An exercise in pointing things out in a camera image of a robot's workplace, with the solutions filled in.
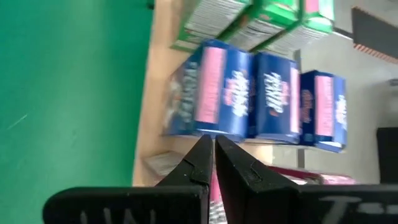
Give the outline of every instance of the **green box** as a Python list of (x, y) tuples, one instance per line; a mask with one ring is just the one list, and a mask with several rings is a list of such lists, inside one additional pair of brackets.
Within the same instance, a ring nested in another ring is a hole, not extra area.
[(172, 48), (193, 52), (203, 39), (217, 38), (251, 4), (251, 0), (182, 0), (173, 15)]
[(299, 19), (299, 0), (254, 0), (220, 39), (251, 50)]
[(288, 55), (333, 32), (333, 0), (301, 0), (300, 19), (285, 31), (257, 46), (254, 51)]

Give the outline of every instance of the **blue product box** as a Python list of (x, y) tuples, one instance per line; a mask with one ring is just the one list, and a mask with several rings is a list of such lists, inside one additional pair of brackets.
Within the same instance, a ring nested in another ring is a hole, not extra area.
[(301, 74), (300, 145), (341, 152), (347, 142), (346, 82), (330, 73)]
[(206, 40), (172, 75), (165, 112), (167, 135), (247, 135), (252, 55)]
[(300, 138), (300, 77), (296, 62), (258, 53), (251, 86), (248, 142), (297, 144)]

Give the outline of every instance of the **wooden shelf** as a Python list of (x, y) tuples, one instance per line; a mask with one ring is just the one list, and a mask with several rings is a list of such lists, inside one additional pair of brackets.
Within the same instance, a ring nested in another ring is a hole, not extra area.
[[(152, 24), (134, 161), (134, 186), (150, 186), (155, 183), (152, 173), (142, 163), (142, 158), (170, 150), (186, 154), (197, 140), (197, 138), (162, 137), (160, 135), (166, 99), (164, 95), (168, 88), (169, 77), (189, 56), (188, 53), (169, 48), (173, 42), (172, 16), (175, 13), (172, 3), (172, 0), (156, 0), (155, 2), (156, 10)], [(241, 144), (240, 146), (260, 161), (272, 163), (272, 145)]]

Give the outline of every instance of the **green backdrop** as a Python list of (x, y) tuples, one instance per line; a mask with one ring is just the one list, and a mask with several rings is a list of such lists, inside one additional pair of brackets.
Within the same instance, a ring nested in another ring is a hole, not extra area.
[(0, 1), (0, 219), (74, 186), (131, 185), (145, 0)]

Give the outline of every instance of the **printed logo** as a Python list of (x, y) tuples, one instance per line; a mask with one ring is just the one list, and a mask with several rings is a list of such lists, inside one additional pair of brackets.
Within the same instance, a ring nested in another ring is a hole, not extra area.
[(197, 89), (197, 63), (191, 62), (182, 78), (181, 106), (178, 111), (184, 123), (192, 121), (193, 104), (195, 102), (195, 92)]
[(310, 117), (310, 109), (312, 109), (312, 94), (309, 90), (303, 90), (301, 92), (301, 97), (303, 100), (303, 107), (302, 107), (302, 112), (301, 112), (301, 120), (303, 123), (308, 124), (311, 122), (311, 117)]
[(233, 113), (242, 117), (248, 115), (249, 80), (246, 71), (232, 71), (232, 78), (226, 79), (224, 103), (233, 107)]
[(273, 109), (271, 115), (278, 116), (278, 113), (284, 112), (283, 106), (289, 104), (289, 85), (283, 82), (277, 73), (272, 72), (271, 75), (264, 76), (267, 106)]
[(336, 102), (336, 120), (338, 123), (343, 125), (344, 130), (347, 130), (347, 104), (346, 99), (343, 95), (338, 96)]

